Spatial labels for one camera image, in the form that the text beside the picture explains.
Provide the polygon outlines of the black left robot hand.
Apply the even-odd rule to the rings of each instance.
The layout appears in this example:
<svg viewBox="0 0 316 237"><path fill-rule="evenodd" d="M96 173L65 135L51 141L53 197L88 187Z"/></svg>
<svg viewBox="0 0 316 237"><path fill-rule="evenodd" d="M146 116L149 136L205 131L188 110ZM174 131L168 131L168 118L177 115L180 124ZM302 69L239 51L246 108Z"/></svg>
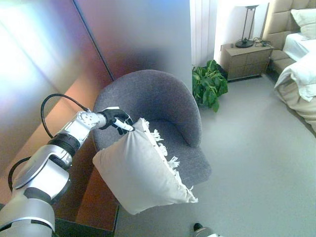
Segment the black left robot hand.
<svg viewBox="0 0 316 237"><path fill-rule="evenodd" d="M130 115L119 107L107 107L105 110L98 112L98 114L101 114L105 119L105 125L99 128L101 130L112 126L117 129L119 135L135 130Z"/></svg>

